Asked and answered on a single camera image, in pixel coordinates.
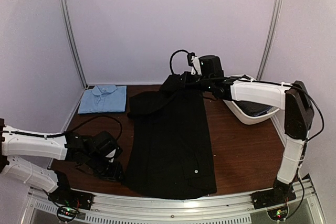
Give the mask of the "black long sleeve shirt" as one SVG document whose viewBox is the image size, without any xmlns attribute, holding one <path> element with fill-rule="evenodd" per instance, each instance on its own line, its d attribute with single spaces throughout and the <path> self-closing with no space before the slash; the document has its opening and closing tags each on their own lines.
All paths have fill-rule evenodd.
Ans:
<svg viewBox="0 0 336 224">
<path fill-rule="evenodd" d="M 133 145 L 124 185 L 147 197 L 195 199 L 217 191 L 203 96 L 169 75 L 129 100 Z"/>
</svg>

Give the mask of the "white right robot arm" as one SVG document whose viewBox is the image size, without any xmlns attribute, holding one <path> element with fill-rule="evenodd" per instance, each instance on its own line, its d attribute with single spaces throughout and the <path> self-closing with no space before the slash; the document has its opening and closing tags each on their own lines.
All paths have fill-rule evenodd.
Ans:
<svg viewBox="0 0 336 224">
<path fill-rule="evenodd" d="M 294 180 L 304 160 L 309 132 L 317 108 L 301 81 L 274 83 L 258 81 L 250 76 L 217 77 L 187 72 L 181 77 L 182 86 L 210 92 L 223 100 L 231 112 L 244 124 L 253 125 L 284 113 L 285 150 L 277 174 L 280 183 L 269 192 L 272 203 L 279 204 L 289 196 L 287 185 Z"/>
</svg>

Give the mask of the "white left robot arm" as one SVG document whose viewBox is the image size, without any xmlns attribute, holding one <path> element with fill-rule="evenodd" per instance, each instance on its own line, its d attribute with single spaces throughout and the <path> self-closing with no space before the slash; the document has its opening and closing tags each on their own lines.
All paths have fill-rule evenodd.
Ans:
<svg viewBox="0 0 336 224">
<path fill-rule="evenodd" d="M 55 194 L 64 205 L 76 199 L 67 175 L 42 168 L 25 157 L 75 162 L 87 166 L 100 179 L 120 182 L 124 179 L 117 161 L 121 153 L 118 140 L 107 131 L 95 136 L 80 135 L 76 129 L 49 134 L 19 130 L 1 119 L 1 174 Z"/>
</svg>

